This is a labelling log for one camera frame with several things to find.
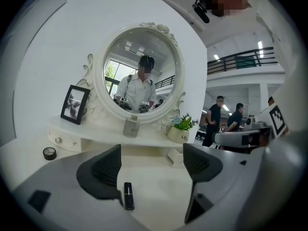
mirror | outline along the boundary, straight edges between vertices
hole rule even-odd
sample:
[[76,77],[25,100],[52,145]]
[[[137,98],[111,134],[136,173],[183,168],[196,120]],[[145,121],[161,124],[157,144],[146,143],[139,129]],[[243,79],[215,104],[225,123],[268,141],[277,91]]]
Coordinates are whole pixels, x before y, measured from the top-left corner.
[[104,63],[110,98],[132,113],[161,108],[176,84],[174,59],[171,47],[153,32],[128,31],[110,48]]

drawer knob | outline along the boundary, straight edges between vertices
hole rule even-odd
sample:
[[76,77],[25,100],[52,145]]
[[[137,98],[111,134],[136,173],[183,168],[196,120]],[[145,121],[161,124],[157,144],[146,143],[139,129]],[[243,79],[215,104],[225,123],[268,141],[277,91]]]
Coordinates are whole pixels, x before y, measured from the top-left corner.
[[55,141],[57,144],[61,144],[61,143],[62,143],[62,139],[61,139],[60,137],[55,138],[54,141]]

ribbed black pad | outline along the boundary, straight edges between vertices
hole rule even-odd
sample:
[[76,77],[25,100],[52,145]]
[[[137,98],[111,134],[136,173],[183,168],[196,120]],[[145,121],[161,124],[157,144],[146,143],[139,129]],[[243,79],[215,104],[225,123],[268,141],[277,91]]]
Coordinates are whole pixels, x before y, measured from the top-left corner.
[[97,199],[118,199],[121,192],[116,188],[121,164],[121,145],[116,145],[81,164],[77,170],[79,185]]
[[212,180],[223,168],[218,158],[190,144],[183,144],[183,159],[194,183]]

tree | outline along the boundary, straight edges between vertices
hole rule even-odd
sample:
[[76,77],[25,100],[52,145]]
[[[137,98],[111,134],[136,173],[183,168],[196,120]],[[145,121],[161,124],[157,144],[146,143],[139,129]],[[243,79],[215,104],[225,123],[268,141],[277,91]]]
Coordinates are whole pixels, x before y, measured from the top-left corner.
[[[109,64],[109,66],[108,66],[108,68],[106,70],[105,76],[109,77],[111,79],[113,79],[115,77],[115,75],[114,75],[114,67],[111,64]],[[110,81],[106,80],[105,83],[106,83],[107,87],[111,86],[111,82]]]

flower pot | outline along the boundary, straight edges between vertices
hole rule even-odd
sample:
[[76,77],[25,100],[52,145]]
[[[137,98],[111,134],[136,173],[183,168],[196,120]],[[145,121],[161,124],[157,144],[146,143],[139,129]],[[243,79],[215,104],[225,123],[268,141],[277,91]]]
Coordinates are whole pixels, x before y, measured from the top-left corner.
[[175,143],[187,143],[189,138],[189,131],[172,127],[168,133],[168,138]]

